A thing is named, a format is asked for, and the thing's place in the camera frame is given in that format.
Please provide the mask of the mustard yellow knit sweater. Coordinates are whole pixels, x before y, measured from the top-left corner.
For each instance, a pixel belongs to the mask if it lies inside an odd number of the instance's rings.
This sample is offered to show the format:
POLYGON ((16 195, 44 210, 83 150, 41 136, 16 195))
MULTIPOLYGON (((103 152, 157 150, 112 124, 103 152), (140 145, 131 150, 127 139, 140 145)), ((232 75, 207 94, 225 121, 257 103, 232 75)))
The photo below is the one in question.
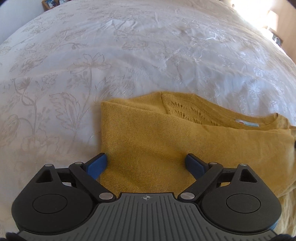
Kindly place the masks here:
POLYGON ((280 199, 277 231, 295 235, 295 127, 277 113, 251 117, 197 95, 155 92, 102 102, 101 184, 121 192, 181 193, 192 153, 225 167, 248 164, 280 199))

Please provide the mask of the white floral bedspread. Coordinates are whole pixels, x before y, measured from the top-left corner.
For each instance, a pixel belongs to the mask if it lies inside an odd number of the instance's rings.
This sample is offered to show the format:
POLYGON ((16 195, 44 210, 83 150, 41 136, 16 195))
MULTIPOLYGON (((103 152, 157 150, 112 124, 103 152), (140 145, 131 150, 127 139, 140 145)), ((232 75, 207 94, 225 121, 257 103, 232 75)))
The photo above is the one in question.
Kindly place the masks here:
POLYGON ((191 92, 295 124, 295 63, 221 1, 70 1, 1 44, 1 235, 46 163, 100 150, 99 104, 191 92))

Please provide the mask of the wooden picture frame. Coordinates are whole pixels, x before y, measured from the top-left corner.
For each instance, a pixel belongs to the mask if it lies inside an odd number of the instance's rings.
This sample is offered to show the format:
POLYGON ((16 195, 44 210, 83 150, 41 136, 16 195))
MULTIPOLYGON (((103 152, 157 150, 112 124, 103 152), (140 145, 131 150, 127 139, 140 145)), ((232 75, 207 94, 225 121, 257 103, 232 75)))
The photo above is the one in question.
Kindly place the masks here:
POLYGON ((43 0, 42 1, 42 6, 45 11, 50 10, 56 6, 59 6, 59 1, 58 0, 43 0))

